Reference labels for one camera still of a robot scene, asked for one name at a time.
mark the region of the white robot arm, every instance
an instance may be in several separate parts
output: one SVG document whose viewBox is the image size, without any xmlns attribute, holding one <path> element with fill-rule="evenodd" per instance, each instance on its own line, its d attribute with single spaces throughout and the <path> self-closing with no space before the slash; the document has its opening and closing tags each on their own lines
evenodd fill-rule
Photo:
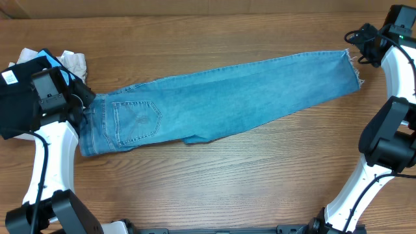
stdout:
<svg viewBox="0 0 416 234">
<path fill-rule="evenodd" d="M 416 49 L 403 46 L 412 58 L 416 58 Z M 412 68 L 407 58 L 397 47 L 391 46 L 382 60 L 382 68 L 385 72 L 387 84 L 387 98 L 396 96 L 406 98 L 411 103 L 416 103 L 415 80 Z M 369 166 L 364 154 L 360 155 L 358 165 L 350 179 L 346 182 L 342 191 L 325 208 L 325 221 L 338 230 L 343 230 L 350 210 L 357 201 L 359 195 L 370 182 L 377 176 L 391 174 L 392 169 L 380 165 Z M 347 231 L 353 232 L 363 211 L 383 186 L 394 177 L 384 177 L 372 186 L 360 201 L 355 213 L 348 225 Z"/>
<path fill-rule="evenodd" d="M 73 160 L 75 149 L 78 145 L 78 134 L 72 125 L 66 122 L 53 122 L 41 126 L 36 131 L 49 144 L 49 157 L 47 162 L 46 177 L 44 189 L 42 191 L 41 201 L 51 198 L 53 193 L 58 190 L 72 190 L 73 186 Z M 42 141 L 35 138 L 36 153 L 34 156 L 34 166 L 31 184 L 27 191 L 23 204 L 29 202 L 34 204 L 38 194 L 38 184 L 42 165 L 44 164 L 44 145 Z"/>
</svg>

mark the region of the denim pant leg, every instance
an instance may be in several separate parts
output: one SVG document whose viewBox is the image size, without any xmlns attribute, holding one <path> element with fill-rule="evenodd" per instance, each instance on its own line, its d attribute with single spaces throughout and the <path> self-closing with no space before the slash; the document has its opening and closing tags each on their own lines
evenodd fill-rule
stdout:
<svg viewBox="0 0 416 234">
<path fill-rule="evenodd" d="M 359 90 L 347 51 L 175 76 L 98 96 L 81 133 L 90 156 L 182 139 L 208 142 Z"/>
</svg>

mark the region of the pocket stitching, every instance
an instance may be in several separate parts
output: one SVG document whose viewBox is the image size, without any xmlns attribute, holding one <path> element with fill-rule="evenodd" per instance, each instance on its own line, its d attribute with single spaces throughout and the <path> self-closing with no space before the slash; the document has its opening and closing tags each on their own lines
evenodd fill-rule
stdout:
<svg viewBox="0 0 416 234">
<path fill-rule="evenodd" d="M 92 114 L 90 115 L 90 123 L 91 123 L 91 142 L 92 142 L 92 151 L 94 151 L 95 154 L 98 154 L 96 151 L 96 146 L 94 144 L 94 128 L 92 126 L 93 121 L 92 121 Z"/>
<path fill-rule="evenodd" d="M 155 104 L 152 101 L 124 101 L 124 102 L 113 102 L 112 103 L 114 106 L 114 119 L 116 120 L 116 137 L 117 137 L 117 144 L 119 146 L 124 146 L 126 144 L 130 144 L 133 142 L 136 142 L 138 140 L 141 140 L 143 138 L 147 138 L 147 137 L 152 137 L 154 135 L 156 135 L 156 133 L 159 131 L 160 125 L 161 125 L 161 120 L 162 120 L 162 113 L 158 110 L 158 108 L 155 106 Z M 120 121 L 119 121 L 119 117 L 118 117 L 118 108 L 116 107 L 122 107 L 124 105 L 136 105 L 136 104 L 149 104 L 149 107 L 151 107 L 153 109 L 153 111 L 155 112 L 156 116 L 157 116 L 157 123 L 156 123 L 156 127 L 155 130 L 150 132 L 150 134 L 144 135 L 144 136 L 138 136 L 129 140 L 124 140 L 121 141 L 120 140 Z"/>
<path fill-rule="evenodd" d="M 105 100 L 102 99 L 101 100 L 101 111 L 102 111 L 102 115 L 101 115 L 101 123 L 103 125 L 103 135 L 105 137 L 105 139 L 107 140 L 107 143 L 109 144 L 110 149 L 114 150 L 115 147 L 113 146 L 112 142 L 109 139 L 109 136 L 107 134 L 107 111 L 105 110 Z"/>
</svg>

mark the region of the white label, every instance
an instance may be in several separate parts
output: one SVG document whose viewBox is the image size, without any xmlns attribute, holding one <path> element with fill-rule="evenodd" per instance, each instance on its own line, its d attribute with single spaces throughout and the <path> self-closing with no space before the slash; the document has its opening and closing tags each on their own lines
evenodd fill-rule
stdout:
<svg viewBox="0 0 416 234">
<path fill-rule="evenodd" d="M 14 75 L 12 70 L 5 71 L 1 74 L 3 76 L 3 79 L 6 81 L 6 84 L 11 85 L 19 82 L 16 79 L 16 76 Z"/>
<path fill-rule="evenodd" d="M 72 51 L 64 51 L 62 53 L 62 55 L 60 56 L 60 58 L 63 59 L 65 57 L 65 55 L 73 55 L 73 54 L 74 54 L 74 52 L 72 52 Z"/>
</svg>

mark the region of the crumpled white fabric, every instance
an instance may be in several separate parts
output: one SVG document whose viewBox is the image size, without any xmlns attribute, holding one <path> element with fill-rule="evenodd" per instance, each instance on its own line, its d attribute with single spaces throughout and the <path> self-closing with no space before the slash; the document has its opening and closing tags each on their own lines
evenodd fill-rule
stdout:
<svg viewBox="0 0 416 234">
<path fill-rule="evenodd" d="M 33 51 L 32 49 L 23 49 L 20 53 L 19 59 L 16 64 L 21 64 L 23 62 L 30 61 L 37 56 L 38 52 Z M 86 82 L 86 61 L 85 55 L 82 53 L 74 53 L 72 51 L 64 51 L 60 57 L 57 57 L 60 63 L 64 65 L 66 69 L 74 73 L 76 76 L 83 80 L 83 83 Z M 15 65 L 15 63 L 10 62 L 9 67 Z"/>
</svg>

